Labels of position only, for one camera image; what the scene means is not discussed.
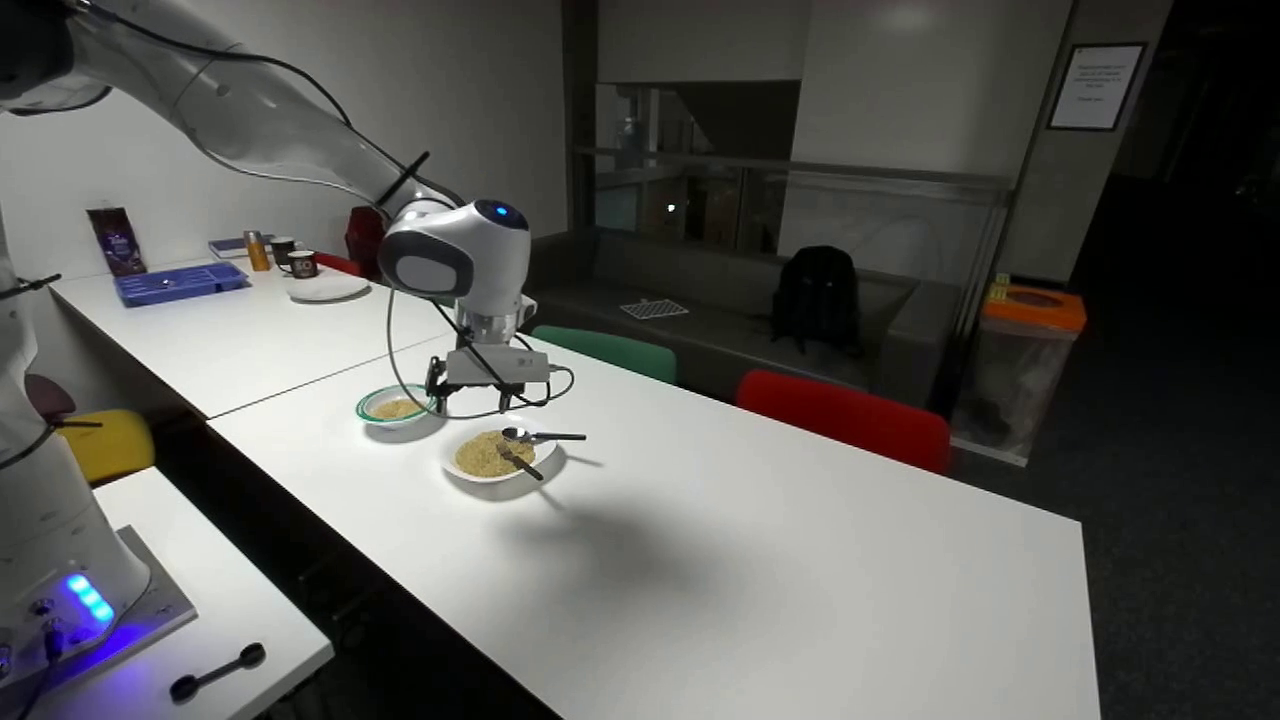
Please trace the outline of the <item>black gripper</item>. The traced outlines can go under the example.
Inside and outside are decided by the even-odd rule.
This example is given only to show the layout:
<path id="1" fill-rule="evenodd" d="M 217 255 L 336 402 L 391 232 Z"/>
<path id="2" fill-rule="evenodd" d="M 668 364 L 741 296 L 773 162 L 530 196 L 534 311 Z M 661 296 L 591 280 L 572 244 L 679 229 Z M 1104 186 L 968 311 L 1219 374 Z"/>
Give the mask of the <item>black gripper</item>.
<path id="1" fill-rule="evenodd" d="M 444 355 L 428 361 L 426 386 L 438 402 L 447 402 L 464 386 L 498 386 L 498 408 L 508 410 L 530 383 L 543 383 L 548 374 L 554 361 L 536 352 L 526 336 L 455 336 Z"/>

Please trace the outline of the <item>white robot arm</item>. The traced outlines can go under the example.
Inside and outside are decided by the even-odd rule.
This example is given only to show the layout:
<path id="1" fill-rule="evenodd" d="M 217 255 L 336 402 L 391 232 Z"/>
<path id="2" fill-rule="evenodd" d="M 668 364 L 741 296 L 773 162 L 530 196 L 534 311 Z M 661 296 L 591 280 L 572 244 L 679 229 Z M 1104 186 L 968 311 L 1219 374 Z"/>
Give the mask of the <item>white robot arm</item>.
<path id="1" fill-rule="evenodd" d="M 210 160 L 263 178 L 321 182 L 387 215 L 379 271 L 428 300 L 455 346 L 428 364 L 426 397 L 498 386 L 511 408 L 554 361 L 519 327 L 534 229 L 503 198 L 464 198 L 367 140 L 321 89 L 287 84 L 294 64 L 235 47 L 176 0 L 0 0 L 0 107 L 80 110 L 123 93 L 186 130 Z"/>

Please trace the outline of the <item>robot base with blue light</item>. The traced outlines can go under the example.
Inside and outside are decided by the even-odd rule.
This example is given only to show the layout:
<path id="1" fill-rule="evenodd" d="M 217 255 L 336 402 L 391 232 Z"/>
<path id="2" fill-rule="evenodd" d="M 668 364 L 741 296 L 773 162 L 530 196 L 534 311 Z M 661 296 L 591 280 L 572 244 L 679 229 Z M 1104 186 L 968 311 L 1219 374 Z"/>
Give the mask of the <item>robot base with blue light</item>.
<path id="1" fill-rule="evenodd" d="M 80 677 L 192 618 L 136 528 L 114 528 L 64 435 L 28 399 L 41 286 L 0 265 L 0 701 Z"/>

